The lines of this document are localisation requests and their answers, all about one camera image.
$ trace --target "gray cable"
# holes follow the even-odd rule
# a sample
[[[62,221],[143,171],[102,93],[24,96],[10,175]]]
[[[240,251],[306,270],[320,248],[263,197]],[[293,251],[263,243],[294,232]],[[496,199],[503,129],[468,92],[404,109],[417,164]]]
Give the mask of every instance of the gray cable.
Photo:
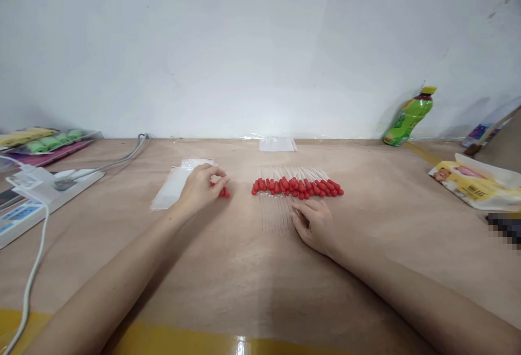
[[[147,139],[149,136],[148,134],[139,134],[137,136],[137,145],[136,145],[136,148],[129,154],[127,154],[126,156],[124,156],[123,158],[117,160],[117,161],[114,161],[114,162],[111,162],[110,164],[107,164],[107,165],[103,165],[102,167],[99,167],[97,169],[93,169],[91,170],[90,172],[87,172],[87,173],[83,173],[79,176],[75,176],[75,177],[71,177],[71,181],[73,180],[77,180],[79,178],[82,178],[84,176],[87,176],[87,175],[90,175],[94,172],[97,172],[99,170],[102,170],[102,169],[105,169],[105,168],[108,168],[109,166],[112,166],[112,165],[116,165],[116,164],[119,164],[119,163],[122,163],[122,162],[125,162],[125,161],[128,161],[129,159],[131,159],[132,157],[134,157],[134,155],[138,152],[138,150],[141,148],[141,146],[143,145],[143,142],[145,142],[145,139]]]

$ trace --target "clear plastic bag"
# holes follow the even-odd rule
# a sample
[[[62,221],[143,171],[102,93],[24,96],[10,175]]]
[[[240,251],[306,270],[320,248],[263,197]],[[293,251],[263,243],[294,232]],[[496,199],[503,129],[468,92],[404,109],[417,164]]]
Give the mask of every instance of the clear plastic bag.
[[[297,151],[293,138],[262,138],[259,141],[260,151]]]
[[[198,165],[209,163],[214,165],[213,159],[186,158],[181,166],[172,167],[163,186],[150,205],[151,210],[167,210],[179,200],[186,179]]]

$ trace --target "table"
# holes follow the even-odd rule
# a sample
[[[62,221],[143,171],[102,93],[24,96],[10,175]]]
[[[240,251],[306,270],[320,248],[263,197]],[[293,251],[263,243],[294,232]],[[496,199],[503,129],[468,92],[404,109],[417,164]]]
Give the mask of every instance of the table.
[[[101,140],[47,169],[94,168],[134,145]],[[262,229],[258,198],[250,193],[257,169],[292,164],[321,167],[340,183],[345,195],[327,198],[335,219],[355,224],[382,253],[521,328],[517,251],[488,229],[485,213],[429,177],[429,163],[407,148],[376,141],[297,145],[295,153],[262,153],[255,140],[147,141],[133,161],[107,170],[52,214],[31,310],[55,313],[162,215],[149,206],[172,166],[183,157],[212,157],[231,178],[232,198],[219,199],[179,234],[128,318],[134,327],[181,329],[180,341],[197,336],[184,329],[219,340],[233,335],[232,342],[239,338],[252,353],[252,343],[273,342],[248,338],[353,353],[433,353],[376,294],[306,247],[296,232],[280,236]],[[1,309],[21,309],[40,231],[41,224],[0,251]]]

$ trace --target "green bottle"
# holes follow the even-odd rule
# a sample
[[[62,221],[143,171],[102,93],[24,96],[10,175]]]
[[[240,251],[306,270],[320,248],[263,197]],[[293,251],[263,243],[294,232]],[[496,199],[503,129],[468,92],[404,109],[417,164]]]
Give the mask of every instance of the green bottle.
[[[412,129],[432,109],[433,99],[430,95],[434,94],[436,89],[436,86],[424,86],[419,95],[405,103],[394,125],[385,134],[384,143],[391,146],[400,146],[407,142]]]

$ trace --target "power cord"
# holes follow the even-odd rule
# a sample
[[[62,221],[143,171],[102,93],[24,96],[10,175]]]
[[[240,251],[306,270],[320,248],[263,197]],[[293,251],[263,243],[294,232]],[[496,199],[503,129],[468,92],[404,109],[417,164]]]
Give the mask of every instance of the power cord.
[[[10,178],[10,177],[6,177],[6,179],[9,179],[10,182],[13,182],[12,178]],[[26,289],[23,293],[22,321],[20,322],[18,331],[16,332],[15,336],[11,340],[11,343],[9,343],[9,346],[5,350],[4,355],[9,355],[11,353],[12,349],[15,347],[20,336],[22,335],[22,332],[27,325],[27,320],[29,319],[29,297],[31,294],[31,288],[33,287],[33,282],[34,282],[34,277],[36,275],[36,271],[38,270],[38,266],[40,265],[40,262],[42,260],[43,248],[45,246],[45,234],[47,232],[47,224],[49,223],[49,216],[50,216],[49,206],[47,206],[47,204],[45,204],[41,200],[35,198],[34,195],[29,193],[23,186],[18,185],[18,188],[22,189],[27,194],[27,196],[31,197],[31,199],[38,201],[43,205],[43,207],[45,209],[45,219],[43,221],[43,226],[42,226],[42,238],[40,241],[40,249],[38,250],[38,255],[36,255],[36,260],[33,264],[33,268],[31,269],[31,273],[29,274],[29,279],[27,280]]]
[[[71,177],[70,181],[72,182],[72,181],[74,181],[76,179],[79,179],[79,178],[84,177],[86,175],[90,175],[90,174],[92,174],[94,172],[97,172],[99,170],[105,169],[105,168],[107,168],[109,166],[116,165],[116,164],[119,164],[121,162],[124,162],[124,161],[127,161],[127,160],[131,159],[132,157],[134,157],[134,155],[141,148],[141,146],[143,145],[143,142],[145,141],[146,138],[149,138],[148,134],[139,134],[137,136],[136,148],[131,153],[127,154],[126,156],[124,156],[123,158],[121,158],[121,159],[119,159],[117,161],[111,162],[110,164],[103,165],[102,167],[99,167],[97,169],[91,170],[91,171],[89,171],[87,173],[83,173],[83,174],[81,174],[79,176]],[[13,161],[16,164],[18,164],[22,169],[25,169],[25,168],[28,168],[28,167],[33,168],[32,166],[28,166],[27,164],[24,164],[23,162],[20,162],[20,161],[18,161],[16,159],[13,159],[11,157],[0,156],[0,159]],[[18,327],[18,331],[16,332],[15,336],[11,340],[11,343],[9,343],[9,346],[7,347],[7,349],[4,352],[4,355],[9,355],[11,353],[12,349],[15,347],[16,343],[18,342],[20,336],[22,335],[23,330],[25,329],[25,327],[27,325],[27,320],[29,319],[29,298],[30,298],[30,294],[31,294],[31,288],[33,287],[34,277],[36,275],[36,271],[38,270],[38,266],[40,265],[40,262],[41,262],[41,259],[42,259],[42,256],[43,256],[43,248],[45,246],[45,235],[46,235],[46,232],[47,232],[47,224],[49,222],[50,210],[49,210],[49,206],[45,202],[42,202],[40,199],[35,198],[34,195],[29,193],[23,186],[19,185],[17,182],[14,182],[14,180],[12,178],[6,177],[5,179],[8,180],[9,182],[13,183],[14,185],[16,185],[21,190],[23,190],[27,196],[31,197],[31,199],[40,202],[43,205],[43,207],[45,208],[45,219],[43,221],[43,226],[42,226],[42,238],[41,238],[41,241],[40,241],[40,249],[38,250],[38,255],[36,256],[36,260],[34,262],[33,268],[31,269],[31,273],[29,274],[29,279],[27,280],[26,289],[25,289],[25,291],[23,293],[22,321],[20,322],[20,326]]]

